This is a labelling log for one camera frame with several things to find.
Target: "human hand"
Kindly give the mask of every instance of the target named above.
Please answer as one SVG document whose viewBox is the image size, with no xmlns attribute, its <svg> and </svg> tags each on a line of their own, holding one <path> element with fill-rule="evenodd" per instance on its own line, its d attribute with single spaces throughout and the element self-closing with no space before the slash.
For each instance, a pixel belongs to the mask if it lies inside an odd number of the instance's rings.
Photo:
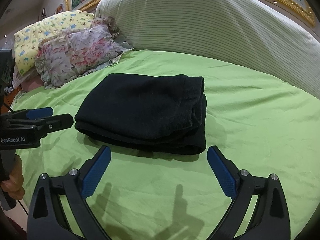
<svg viewBox="0 0 320 240">
<path fill-rule="evenodd" d="M 16 155 L 14 158 L 14 166 L 9 175 L 9 180 L 2 181 L 0 186 L 3 191 L 8 192 L 9 196 L 17 199 L 22 200 L 24 196 L 24 188 L 22 187 L 23 184 L 23 175 L 22 175 L 22 160 L 21 158 Z"/>
</svg>

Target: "black cable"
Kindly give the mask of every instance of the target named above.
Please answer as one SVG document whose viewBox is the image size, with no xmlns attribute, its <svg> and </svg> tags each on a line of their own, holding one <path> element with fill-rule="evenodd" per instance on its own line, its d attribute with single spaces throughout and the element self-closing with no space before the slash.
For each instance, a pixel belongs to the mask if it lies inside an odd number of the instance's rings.
<svg viewBox="0 0 320 240">
<path fill-rule="evenodd" d="M 18 202 L 19 202 L 20 206 L 22 206 L 23 210 L 25 211 L 25 213 L 26 213 L 27 216 L 28 216 L 28 215 L 29 215 L 29 214 L 28 214 L 28 211 L 27 211 L 27 210 L 25 209 L 25 207 L 22 205 L 21 201 L 18 200 Z"/>
<path fill-rule="evenodd" d="M 8 106 L 5 102 L 3 102 L 3 105 L 11 112 L 13 113 L 13 110 L 10 108 L 10 106 Z"/>
</svg>

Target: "black towel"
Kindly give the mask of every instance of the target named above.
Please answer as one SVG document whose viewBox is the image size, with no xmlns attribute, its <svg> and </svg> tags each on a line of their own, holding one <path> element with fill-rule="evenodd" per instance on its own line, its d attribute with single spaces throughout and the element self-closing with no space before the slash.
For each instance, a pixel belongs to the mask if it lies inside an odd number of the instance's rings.
<svg viewBox="0 0 320 240">
<path fill-rule="evenodd" d="M 206 149 L 204 78 L 110 74 L 85 98 L 76 129 L 128 148 L 175 154 Z"/>
</svg>

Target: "green bed sheet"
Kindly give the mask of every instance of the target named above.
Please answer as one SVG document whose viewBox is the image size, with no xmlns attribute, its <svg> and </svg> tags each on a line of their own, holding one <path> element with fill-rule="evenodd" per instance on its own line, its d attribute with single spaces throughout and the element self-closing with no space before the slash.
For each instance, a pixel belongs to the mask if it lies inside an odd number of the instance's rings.
<svg viewBox="0 0 320 240">
<path fill-rule="evenodd" d="M 51 106 L 55 114 L 75 116 L 86 95 L 109 73 L 203 76 L 207 147 L 217 145 L 226 158 L 253 175 L 276 173 L 288 203 L 292 239 L 302 230 L 320 201 L 318 99 L 246 67 L 142 50 L 60 89 L 33 90 L 14 109 Z M 42 172 L 60 176 L 79 168 L 101 145 L 72 127 L 49 134 L 40 148 L 17 151 L 23 160 L 26 203 Z M 223 194 L 206 152 L 180 156 L 110 147 L 111 163 L 87 202 L 113 240 L 205 240 L 209 236 L 231 199 Z M 244 232 L 255 200 L 238 233 Z M 81 234 L 65 199 L 63 204 L 73 230 Z"/>
</svg>

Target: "cartoon print pillowcase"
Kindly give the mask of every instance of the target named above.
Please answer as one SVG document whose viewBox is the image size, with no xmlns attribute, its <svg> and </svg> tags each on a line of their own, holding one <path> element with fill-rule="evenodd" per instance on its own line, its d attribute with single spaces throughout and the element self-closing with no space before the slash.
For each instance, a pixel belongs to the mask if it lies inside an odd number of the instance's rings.
<svg viewBox="0 0 320 240">
<path fill-rule="evenodd" d="M 14 35 L 15 60 L 19 73 L 23 75 L 35 66 L 39 43 L 68 27 L 83 30 L 91 26 L 94 14 L 82 11 L 62 12 L 40 22 L 29 25 Z"/>
</svg>

